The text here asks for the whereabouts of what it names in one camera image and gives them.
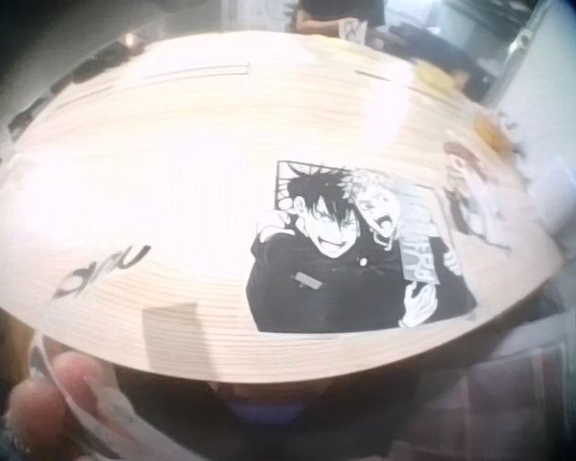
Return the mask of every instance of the anime character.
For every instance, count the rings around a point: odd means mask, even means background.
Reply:
[[[508,247],[500,213],[488,189],[490,182],[476,155],[458,142],[446,142],[450,214],[457,230],[474,234],[491,245]]]
[[[456,317],[475,307],[454,250],[437,229],[432,229],[430,215],[421,204],[409,206],[414,197],[405,184],[401,187],[381,172],[356,170],[348,177],[345,188],[346,197],[369,226],[369,235],[362,232],[362,240],[370,239],[369,253],[380,255],[380,247],[384,252],[395,253],[406,282],[411,281],[405,287],[406,317],[401,326]],[[415,295],[419,295],[422,304],[434,307],[411,311],[409,306]]]
[[[400,250],[392,245],[400,208],[390,196],[367,206],[365,194],[354,195],[361,212],[349,199],[349,170],[290,169],[291,208],[261,218],[252,244],[246,292],[258,329],[348,332],[413,327],[439,317],[437,287],[403,277]]]

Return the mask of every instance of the character's open mouth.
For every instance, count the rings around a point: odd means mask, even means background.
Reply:
[[[389,228],[392,223],[393,220],[390,218],[390,216],[382,216],[381,218],[378,218],[375,220],[375,223],[381,228]]]
[[[330,242],[328,240],[324,240],[322,237],[318,237],[318,243],[320,243],[321,247],[327,248],[329,250],[339,250],[344,245],[346,245],[346,242]]]

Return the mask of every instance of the hand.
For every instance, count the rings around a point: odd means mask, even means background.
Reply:
[[[415,327],[426,322],[438,307],[436,288],[433,283],[427,283],[414,295],[418,283],[413,281],[405,288],[405,315],[399,321],[401,328]]]
[[[461,276],[461,265],[459,264],[459,258],[456,252],[446,244],[448,250],[444,253],[444,266],[455,276]]]
[[[290,215],[286,211],[280,211],[277,209],[269,211],[261,216],[256,223],[258,239],[261,242],[264,242],[278,233],[295,235],[293,230],[287,229],[289,224]]]
[[[90,414],[98,415],[96,399],[84,381],[92,377],[107,385],[114,376],[96,360],[78,352],[65,352],[53,360],[57,379],[75,402]],[[88,458],[66,436],[66,403],[51,380],[31,377],[18,384],[11,393],[6,425],[28,452],[26,459],[35,461],[83,461]]]

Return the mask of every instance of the dark-haired boy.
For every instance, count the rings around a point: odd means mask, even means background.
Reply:
[[[372,267],[356,242],[361,224],[345,199],[348,172],[288,181],[294,213],[263,218],[252,244],[247,296],[258,329],[325,333],[398,327],[405,314],[400,261]]]

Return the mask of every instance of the wooden board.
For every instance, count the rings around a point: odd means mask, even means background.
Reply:
[[[340,40],[248,32],[158,43],[67,88],[0,168],[0,306],[108,361],[210,381],[337,376],[435,348],[562,263],[514,172],[473,132],[476,111],[418,82],[411,64]],[[478,307],[407,329],[260,332],[245,285],[277,163],[381,171],[443,197],[448,140],[494,171],[503,203],[510,251],[445,230]],[[103,272],[107,260],[116,268]]]

